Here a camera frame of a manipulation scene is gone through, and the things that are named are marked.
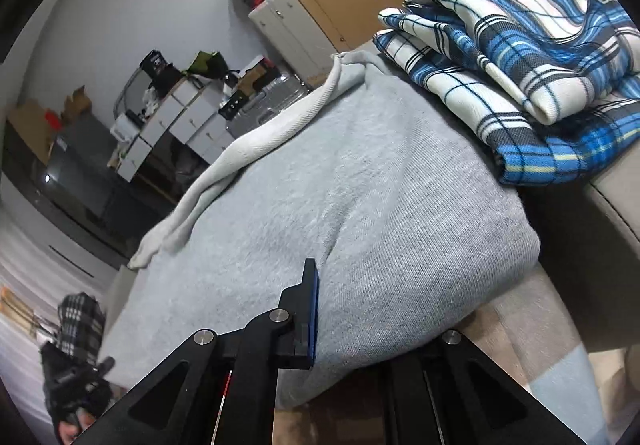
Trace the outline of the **person's left hand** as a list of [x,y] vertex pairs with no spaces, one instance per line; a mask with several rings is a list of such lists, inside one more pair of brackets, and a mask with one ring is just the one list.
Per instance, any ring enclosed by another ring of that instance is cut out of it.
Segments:
[[96,417],[80,409],[73,422],[62,420],[58,423],[58,437],[63,445],[72,445],[74,440],[96,422]]

